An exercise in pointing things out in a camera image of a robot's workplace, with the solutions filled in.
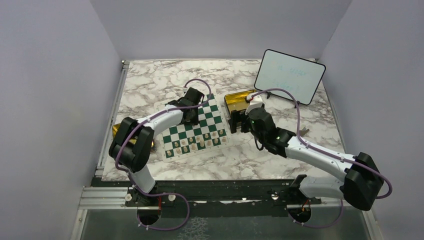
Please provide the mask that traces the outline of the small grey key object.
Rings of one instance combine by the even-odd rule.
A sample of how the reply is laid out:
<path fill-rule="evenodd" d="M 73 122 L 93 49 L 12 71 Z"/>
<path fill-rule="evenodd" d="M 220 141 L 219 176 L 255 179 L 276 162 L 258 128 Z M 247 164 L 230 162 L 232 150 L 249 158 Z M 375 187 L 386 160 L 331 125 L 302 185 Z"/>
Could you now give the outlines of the small grey key object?
<path fill-rule="evenodd" d="M 310 129 L 309 128 L 303 128 L 303 129 L 301 129 L 299 132 L 300 132 L 300 135 L 301 136 L 305 136 L 308 132 L 310 131 Z"/>

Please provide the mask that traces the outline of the green white chess board mat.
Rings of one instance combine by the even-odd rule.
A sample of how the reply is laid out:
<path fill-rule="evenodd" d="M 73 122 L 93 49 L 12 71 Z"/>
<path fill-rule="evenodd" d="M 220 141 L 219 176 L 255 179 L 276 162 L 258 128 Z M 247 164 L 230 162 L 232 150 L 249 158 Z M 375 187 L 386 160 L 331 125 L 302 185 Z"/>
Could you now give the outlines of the green white chess board mat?
<path fill-rule="evenodd" d="M 165 162 L 175 161 L 228 148 L 233 145 L 230 129 L 225 123 L 226 114 L 223 112 L 215 94 L 212 93 L 210 96 L 209 102 L 198 109 L 198 125 L 175 125 L 165 129 L 155 137 L 155 142 L 158 144 L 157 151 L 161 160 Z M 223 135 L 219 135 L 220 130 L 223 130 Z M 218 133 L 216 138 L 219 138 L 219 143 L 217 145 L 214 145 L 214 138 L 211 138 L 212 132 Z M 209 134 L 209 139 L 204 139 L 205 134 Z M 204 147 L 201 147 L 200 142 L 197 142 L 197 136 L 200 136 L 200 141 L 204 141 Z M 226 142 L 222 142 L 223 137 L 226 137 Z M 208 140 L 212 141 L 212 146 L 210 147 L 207 147 Z M 174 142 L 179 142 L 179 147 L 174 147 Z M 197 149 L 195 151 L 191 151 L 191 144 L 196 144 Z M 188 148 L 187 153 L 183 152 L 184 146 Z M 177 148 L 181 148 L 181 155 L 176 155 Z M 168 157 L 167 151 L 172 151 L 172 156 Z"/>

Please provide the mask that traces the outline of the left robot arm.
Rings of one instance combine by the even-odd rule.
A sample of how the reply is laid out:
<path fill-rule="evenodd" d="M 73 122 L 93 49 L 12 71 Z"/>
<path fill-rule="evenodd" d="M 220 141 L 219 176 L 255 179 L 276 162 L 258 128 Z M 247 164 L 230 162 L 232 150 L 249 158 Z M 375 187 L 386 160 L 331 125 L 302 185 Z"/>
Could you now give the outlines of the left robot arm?
<path fill-rule="evenodd" d="M 154 138 L 177 125 L 198 124 L 198 109 L 204 98 L 203 93 L 190 87 L 183 97 L 168 102 L 162 110 L 140 119 L 126 117 L 118 125 L 108 155 L 138 187 L 138 199 L 144 205 L 157 200 L 156 181 L 147 166 Z"/>

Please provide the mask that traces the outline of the small whiteboard on stand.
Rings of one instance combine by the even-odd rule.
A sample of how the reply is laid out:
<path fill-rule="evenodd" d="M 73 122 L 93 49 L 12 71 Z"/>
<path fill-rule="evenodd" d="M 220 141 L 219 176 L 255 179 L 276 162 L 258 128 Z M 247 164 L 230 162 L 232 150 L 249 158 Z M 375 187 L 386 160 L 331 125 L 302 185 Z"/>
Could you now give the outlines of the small whiteboard on stand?
<path fill-rule="evenodd" d="M 254 82 L 258 91 L 284 89 L 302 105 L 310 105 L 326 66 L 276 50 L 265 50 Z"/>

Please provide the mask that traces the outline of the gold tin with light pieces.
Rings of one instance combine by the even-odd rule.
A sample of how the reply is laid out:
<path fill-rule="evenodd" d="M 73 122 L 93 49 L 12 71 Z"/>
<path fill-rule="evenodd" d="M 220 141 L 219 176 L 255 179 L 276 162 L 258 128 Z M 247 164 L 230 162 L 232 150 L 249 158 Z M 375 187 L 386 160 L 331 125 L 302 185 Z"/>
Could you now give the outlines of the gold tin with light pieces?
<path fill-rule="evenodd" d="M 247 96 L 253 93 L 256 93 L 255 89 L 240 91 L 236 93 L 230 93 L 224 96 L 224 105 L 228 112 L 228 115 L 231 115 L 232 111 L 244 111 L 249 106 L 249 101 L 247 101 Z"/>

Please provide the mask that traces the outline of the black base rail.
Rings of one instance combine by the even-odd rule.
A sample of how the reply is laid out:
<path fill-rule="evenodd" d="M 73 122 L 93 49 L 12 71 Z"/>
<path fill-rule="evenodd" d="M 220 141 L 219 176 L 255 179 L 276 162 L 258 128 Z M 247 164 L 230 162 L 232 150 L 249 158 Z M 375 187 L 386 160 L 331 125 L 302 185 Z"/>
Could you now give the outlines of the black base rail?
<path fill-rule="evenodd" d="M 103 182 L 82 191 L 79 209 L 135 210 L 141 216 L 184 219 L 189 217 L 288 217 L 305 208 L 305 215 L 334 207 L 337 199 L 318 197 L 301 202 L 291 196 L 292 179 L 270 180 L 158 180 L 150 196 L 128 181 Z"/>

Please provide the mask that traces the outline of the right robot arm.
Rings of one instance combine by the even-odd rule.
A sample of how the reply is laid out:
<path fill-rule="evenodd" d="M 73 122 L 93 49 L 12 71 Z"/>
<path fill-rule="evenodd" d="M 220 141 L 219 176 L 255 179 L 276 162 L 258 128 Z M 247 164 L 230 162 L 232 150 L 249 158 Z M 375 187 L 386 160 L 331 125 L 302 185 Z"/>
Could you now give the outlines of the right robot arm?
<path fill-rule="evenodd" d="M 295 132 L 277 127 L 263 107 L 249 113 L 233 110 L 229 124 L 232 133 L 240 127 L 241 132 L 252 134 L 256 144 L 261 144 L 260 151 L 266 149 L 330 174 L 329 177 L 297 176 L 288 190 L 292 202 L 300 204 L 315 197 L 344 199 L 359 210 L 369 211 L 378 199 L 384 179 L 369 154 L 351 155 L 310 144 Z"/>

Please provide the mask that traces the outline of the gold tin with dark pieces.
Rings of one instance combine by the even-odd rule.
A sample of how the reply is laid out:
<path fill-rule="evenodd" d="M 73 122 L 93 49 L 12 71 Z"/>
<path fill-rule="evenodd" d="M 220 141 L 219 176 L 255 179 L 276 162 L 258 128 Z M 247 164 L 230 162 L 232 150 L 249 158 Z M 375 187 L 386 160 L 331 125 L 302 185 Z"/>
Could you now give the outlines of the gold tin with dark pieces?
<path fill-rule="evenodd" d="M 112 127 L 111 127 L 111 130 L 112 130 L 112 138 L 114 139 L 115 138 L 115 136 L 117 135 L 117 132 L 118 132 L 118 130 L 119 130 L 119 128 L 120 128 L 120 124 L 118 123 L 118 124 L 114 124 Z M 138 137 L 137 136 L 135 136 L 135 137 L 132 137 L 130 140 L 129 140 L 129 142 L 131 143 L 131 144 L 135 144 L 136 143 L 136 141 L 137 141 L 137 139 L 138 139 Z M 154 153 L 155 151 L 156 151 L 156 144 L 155 144 L 155 140 L 153 139 L 152 140 L 152 142 L 151 142 L 151 148 L 150 148 L 150 152 L 151 153 Z"/>

